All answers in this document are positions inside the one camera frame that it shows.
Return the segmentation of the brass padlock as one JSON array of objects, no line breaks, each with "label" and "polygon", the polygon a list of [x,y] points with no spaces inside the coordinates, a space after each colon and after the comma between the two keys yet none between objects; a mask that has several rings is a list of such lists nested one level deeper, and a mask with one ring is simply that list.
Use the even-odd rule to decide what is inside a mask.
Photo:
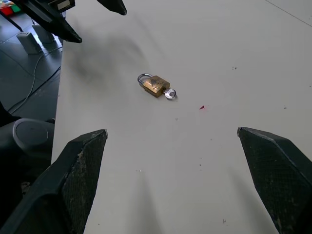
[{"label": "brass padlock", "polygon": [[170,88],[170,83],[159,76],[141,74],[137,78],[139,85],[149,94],[158,98],[165,90]]}]

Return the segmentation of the black metal bar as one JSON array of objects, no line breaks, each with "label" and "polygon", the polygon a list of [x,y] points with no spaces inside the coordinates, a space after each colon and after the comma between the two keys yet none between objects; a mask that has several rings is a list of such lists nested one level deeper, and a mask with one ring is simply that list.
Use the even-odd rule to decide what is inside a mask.
[{"label": "black metal bar", "polygon": [[12,19],[10,19],[7,15],[5,15],[1,10],[0,10],[0,15],[3,16],[13,26],[15,26],[20,32],[23,32],[23,29],[18,24],[16,24]]}]

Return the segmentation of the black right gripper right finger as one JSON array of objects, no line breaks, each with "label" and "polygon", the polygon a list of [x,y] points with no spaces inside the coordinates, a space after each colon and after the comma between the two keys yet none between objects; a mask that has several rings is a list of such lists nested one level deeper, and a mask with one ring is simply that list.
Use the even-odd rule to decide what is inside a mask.
[{"label": "black right gripper right finger", "polygon": [[312,161],[287,138],[248,127],[237,136],[279,234],[312,234]]}]

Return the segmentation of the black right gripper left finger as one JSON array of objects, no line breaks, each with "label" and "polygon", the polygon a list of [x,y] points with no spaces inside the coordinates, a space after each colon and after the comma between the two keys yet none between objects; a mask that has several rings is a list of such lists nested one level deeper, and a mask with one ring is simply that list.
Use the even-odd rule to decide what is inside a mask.
[{"label": "black right gripper left finger", "polygon": [[69,141],[30,186],[0,234],[83,234],[96,195],[107,131]]}]

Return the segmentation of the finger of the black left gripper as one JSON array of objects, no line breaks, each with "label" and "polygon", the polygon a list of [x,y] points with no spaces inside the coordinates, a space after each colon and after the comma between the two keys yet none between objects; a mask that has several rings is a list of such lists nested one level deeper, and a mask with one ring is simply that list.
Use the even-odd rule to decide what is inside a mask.
[{"label": "finger of the black left gripper", "polygon": [[81,43],[82,38],[62,15],[62,12],[75,6],[75,2],[70,0],[69,4],[58,9],[58,3],[63,3],[65,1],[66,0],[23,0],[23,12],[46,31],[65,41]]},{"label": "finger of the black left gripper", "polygon": [[115,12],[123,16],[127,15],[127,9],[123,3],[123,0],[97,0],[97,1],[111,12]]}]

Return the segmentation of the white power adapter box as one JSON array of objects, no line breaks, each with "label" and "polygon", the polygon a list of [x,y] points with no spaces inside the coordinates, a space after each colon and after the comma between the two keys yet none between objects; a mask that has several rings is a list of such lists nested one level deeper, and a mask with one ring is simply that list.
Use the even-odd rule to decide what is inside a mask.
[{"label": "white power adapter box", "polygon": [[41,47],[37,43],[31,32],[19,32],[16,37],[27,54],[34,55],[41,52]]}]

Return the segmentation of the box of colourful blocks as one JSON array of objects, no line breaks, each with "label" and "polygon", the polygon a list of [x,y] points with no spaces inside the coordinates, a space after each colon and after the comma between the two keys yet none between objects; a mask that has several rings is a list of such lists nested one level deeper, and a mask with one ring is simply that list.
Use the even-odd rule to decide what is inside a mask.
[{"label": "box of colourful blocks", "polygon": [[21,9],[10,0],[0,0],[0,12],[6,16],[19,13]]}]

